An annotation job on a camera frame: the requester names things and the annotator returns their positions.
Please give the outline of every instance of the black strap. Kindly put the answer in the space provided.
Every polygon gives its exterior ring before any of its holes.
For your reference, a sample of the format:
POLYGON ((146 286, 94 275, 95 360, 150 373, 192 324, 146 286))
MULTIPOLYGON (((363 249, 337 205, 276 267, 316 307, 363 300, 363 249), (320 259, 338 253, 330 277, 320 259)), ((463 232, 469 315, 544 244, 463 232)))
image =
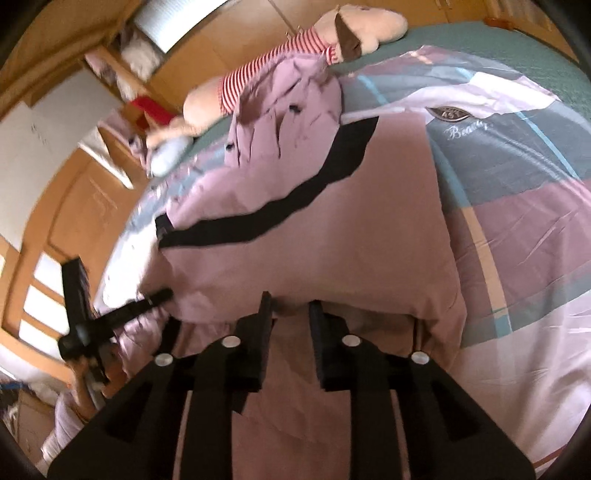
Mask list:
POLYGON ((186 230, 166 233, 160 248, 238 244, 264 235, 293 213, 305 209, 328 185, 351 176, 361 165, 377 124, 375 117, 340 127, 320 171, 285 198, 272 200, 246 215, 200 220, 186 230))
POLYGON ((178 334, 181 331, 181 322, 174 317, 169 317, 164 330, 162 330, 162 340, 154 356, 161 353, 172 353, 174 344, 177 342, 178 334))
POLYGON ((168 218, 166 213, 159 215, 155 218, 154 223, 156 224, 156 238, 159 240, 169 232, 174 230, 173 224, 168 218))

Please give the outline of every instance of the white pillow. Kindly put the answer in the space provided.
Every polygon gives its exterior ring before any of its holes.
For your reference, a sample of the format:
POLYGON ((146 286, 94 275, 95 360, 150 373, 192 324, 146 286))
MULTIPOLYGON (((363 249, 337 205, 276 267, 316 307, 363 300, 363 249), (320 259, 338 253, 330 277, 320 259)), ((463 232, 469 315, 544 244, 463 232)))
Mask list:
POLYGON ((178 164, 193 137, 177 137, 159 145, 150 153, 150 173, 154 177, 165 177, 178 164))

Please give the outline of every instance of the black mount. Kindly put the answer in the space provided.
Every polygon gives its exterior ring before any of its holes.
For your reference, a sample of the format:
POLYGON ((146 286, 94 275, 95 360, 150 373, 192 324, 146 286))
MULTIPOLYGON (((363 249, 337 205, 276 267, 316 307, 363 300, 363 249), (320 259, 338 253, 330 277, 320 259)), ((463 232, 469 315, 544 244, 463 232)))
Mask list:
MULTIPOLYGON (((193 390, 181 480, 232 478, 232 411, 259 391, 267 366, 272 299, 238 320, 234 334, 201 354, 156 357, 55 459, 50 480, 172 477, 183 408, 193 390)), ((486 413, 422 352, 382 353, 345 321, 310 304, 316 368, 326 391, 351 391, 352 480, 401 480, 395 390, 413 479, 532 480, 528 459, 486 413)))

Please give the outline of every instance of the plush toy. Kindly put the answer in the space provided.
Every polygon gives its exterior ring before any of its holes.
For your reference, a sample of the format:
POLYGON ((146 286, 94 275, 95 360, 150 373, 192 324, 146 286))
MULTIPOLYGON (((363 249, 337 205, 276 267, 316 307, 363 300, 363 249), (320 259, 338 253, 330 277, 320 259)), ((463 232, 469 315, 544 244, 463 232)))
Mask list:
POLYGON ((407 29, 406 19, 390 10, 356 5, 337 7, 324 14, 311 29, 225 77, 212 78, 192 90, 185 100, 183 117, 151 132, 148 148, 182 135, 198 137, 220 118, 231 115, 244 86, 269 59, 283 52, 322 54, 331 65, 373 53, 381 43, 401 38, 407 29))

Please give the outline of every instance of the striped shirt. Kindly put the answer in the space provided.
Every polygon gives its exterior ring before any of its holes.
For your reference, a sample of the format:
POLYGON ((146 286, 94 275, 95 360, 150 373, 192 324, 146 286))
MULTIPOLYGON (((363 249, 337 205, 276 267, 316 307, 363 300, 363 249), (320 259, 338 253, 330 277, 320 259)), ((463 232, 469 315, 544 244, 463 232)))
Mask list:
POLYGON ((222 113, 226 115, 233 114, 234 108, 238 104, 240 94, 250 79, 253 78, 261 67, 269 60, 288 51, 322 54, 325 56, 328 65, 337 62, 336 45, 328 45, 325 43, 319 37, 318 33, 316 33, 314 28, 305 30, 289 39, 284 44, 279 45, 273 50, 222 78, 218 89, 222 113))

